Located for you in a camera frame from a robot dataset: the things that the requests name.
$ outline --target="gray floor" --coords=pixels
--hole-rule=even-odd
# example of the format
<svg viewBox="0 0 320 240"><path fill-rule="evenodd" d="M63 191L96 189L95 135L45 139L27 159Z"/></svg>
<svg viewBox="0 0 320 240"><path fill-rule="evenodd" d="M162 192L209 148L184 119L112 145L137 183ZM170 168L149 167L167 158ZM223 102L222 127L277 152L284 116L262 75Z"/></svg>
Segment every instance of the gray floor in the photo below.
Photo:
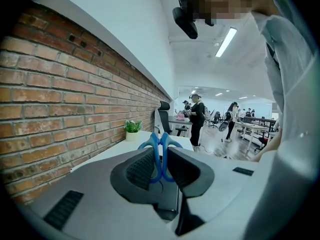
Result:
<svg viewBox="0 0 320 240"><path fill-rule="evenodd" d="M251 144L249 151L247 151L249 141L242 140L242 138L240 138L241 134L237 133L236 128L234 128L231 133L232 142L224 141L227 133L228 129L224 132L220 132L217 128L205 125L200 132L199 143L201 146L196 152L217 157L225 157L226 154L228 154L230 158L235 160L249 160L259 152L258 150L256 153L254 152L255 148L258 148L254 143Z"/></svg>

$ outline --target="brick wall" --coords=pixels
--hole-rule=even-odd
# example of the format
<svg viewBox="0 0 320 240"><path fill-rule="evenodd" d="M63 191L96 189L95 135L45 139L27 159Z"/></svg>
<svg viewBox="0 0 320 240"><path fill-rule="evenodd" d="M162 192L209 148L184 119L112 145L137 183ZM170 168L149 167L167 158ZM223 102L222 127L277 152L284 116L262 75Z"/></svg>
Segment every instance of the brick wall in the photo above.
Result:
<svg viewBox="0 0 320 240"><path fill-rule="evenodd" d="M153 131L168 101L101 40L33 3L1 43L0 83L1 176L22 203L122 141L126 120Z"/></svg>

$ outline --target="white ceiling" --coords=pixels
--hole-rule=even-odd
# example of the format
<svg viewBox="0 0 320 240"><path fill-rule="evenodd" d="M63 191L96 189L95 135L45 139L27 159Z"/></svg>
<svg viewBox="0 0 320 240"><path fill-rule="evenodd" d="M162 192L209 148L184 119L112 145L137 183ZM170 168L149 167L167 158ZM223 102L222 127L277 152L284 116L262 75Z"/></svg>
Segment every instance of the white ceiling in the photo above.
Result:
<svg viewBox="0 0 320 240"><path fill-rule="evenodd" d="M260 99L258 96L253 96L251 94L246 93L245 91L238 90L229 90L227 92L226 89L223 88L215 88L215 87L201 87L201 86L179 86L179 96L191 95L191 92L195 90L196 94L199 94L202 98L214 98L217 100L231 100L234 102L244 101L245 99L239 99L241 97L247 97L250 100L258 100Z"/></svg>
<svg viewBox="0 0 320 240"><path fill-rule="evenodd" d="M213 27L205 25L203 21L196 22L198 38L191 40L173 19L172 10L179 6L179 1L160 1L168 23L168 38L178 74L196 72L199 78L208 78L209 74L211 78L212 74L219 74L226 78L239 78L240 82L241 78L268 81L264 65L265 41L251 14L246 14L241 19L217 20ZM230 27L235 27L238 32L223 55L215 57ZM270 88L267 87L261 93L267 91Z"/></svg>

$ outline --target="scissors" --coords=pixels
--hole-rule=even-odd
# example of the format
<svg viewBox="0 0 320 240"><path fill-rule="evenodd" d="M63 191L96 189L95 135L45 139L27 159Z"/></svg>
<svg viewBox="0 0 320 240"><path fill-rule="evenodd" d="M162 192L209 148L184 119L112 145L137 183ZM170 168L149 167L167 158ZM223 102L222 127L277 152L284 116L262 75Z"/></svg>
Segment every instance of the scissors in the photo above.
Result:
<svg viewBox="0 0 320 240"><path fill-rule="evenodd" d="M159 149L158 149L159 145L162 145L162 168L161 168L161 161L160 161ZM141 150L141 149L145 148L146 146L153 147L157 175L150 179L150 183L157 183L161 179L161 177L164 177L164 179L168 182L175 182L175 180L172 177L167 175L167 168L168 168L167 167L167 155L168 155L168 146L169 145L174 145L178 148L182 148L182 146L178 142L172 140L169 137L168 133L165 132L162 135L162 138L159 139L157 137L157 135L153 132L150 135L150 138L138 147L138 150Z"/></svg>

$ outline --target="ceiling light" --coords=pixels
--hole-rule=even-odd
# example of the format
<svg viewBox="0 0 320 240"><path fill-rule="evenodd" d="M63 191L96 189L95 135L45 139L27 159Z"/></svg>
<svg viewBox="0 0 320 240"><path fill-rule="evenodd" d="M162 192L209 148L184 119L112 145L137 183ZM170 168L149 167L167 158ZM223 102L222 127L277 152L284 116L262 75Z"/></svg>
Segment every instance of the ceiling light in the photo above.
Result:
<svg viewBox="0 0 320 240"><path fill-rule="evenodd" d="M221 55L227 49L228 45L230 44L231 40L234 38L236 33L237 30L234 27L230 27L228 34L226 34L226 37L223 40L222 45L220 46L218 52L215 54L216 57L221 57Z"/></svg>

